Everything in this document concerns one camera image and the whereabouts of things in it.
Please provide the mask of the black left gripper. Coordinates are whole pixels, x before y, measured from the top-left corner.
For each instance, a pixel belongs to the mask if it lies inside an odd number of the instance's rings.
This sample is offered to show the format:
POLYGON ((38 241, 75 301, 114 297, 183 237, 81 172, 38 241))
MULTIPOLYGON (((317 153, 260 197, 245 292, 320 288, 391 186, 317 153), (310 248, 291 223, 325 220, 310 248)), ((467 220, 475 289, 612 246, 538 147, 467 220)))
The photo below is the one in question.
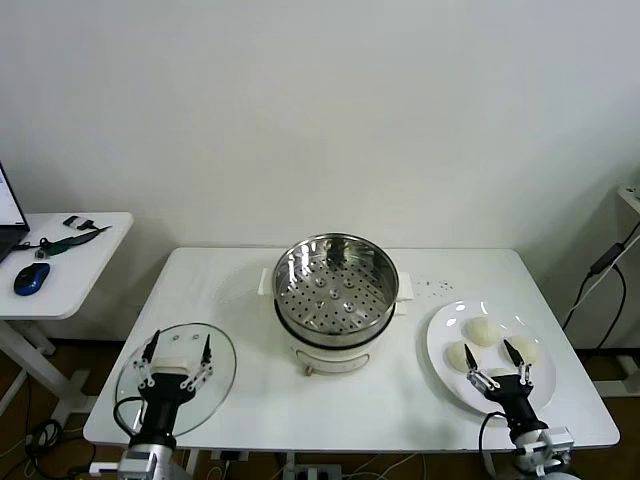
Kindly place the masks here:
POLYGON ((157 330, 144 346, 141 357, 133 362, 139 393, 146 402, 138 433, 140 441, 174 441, 173 430, 180 407, 193 399, 193 393, 207 382, 214 370, 210 335, 207 335, 200 363, 192 373, 151 374, 151 363, 159 336, 160 331, 157 330))

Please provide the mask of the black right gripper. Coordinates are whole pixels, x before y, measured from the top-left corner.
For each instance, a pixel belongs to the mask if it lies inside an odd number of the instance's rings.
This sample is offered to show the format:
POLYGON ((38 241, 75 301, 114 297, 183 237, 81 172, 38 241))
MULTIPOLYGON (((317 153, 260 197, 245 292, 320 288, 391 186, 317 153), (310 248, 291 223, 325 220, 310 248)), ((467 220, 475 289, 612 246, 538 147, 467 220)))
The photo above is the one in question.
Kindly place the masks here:
POLYGON ((530 378, 531 363, 527 363, 520 352, 506 339, 503 340, 509 358, 518 374, 511 373, 491 378, 479 370, 475 357, 464 344, 465 361, 468 367, 466 378, 484 397, 498 403, 507 419, 509 436, 512 441, 535 430, 543 430, 546 424, 539 420, 529 402, 533 390, 530 378))

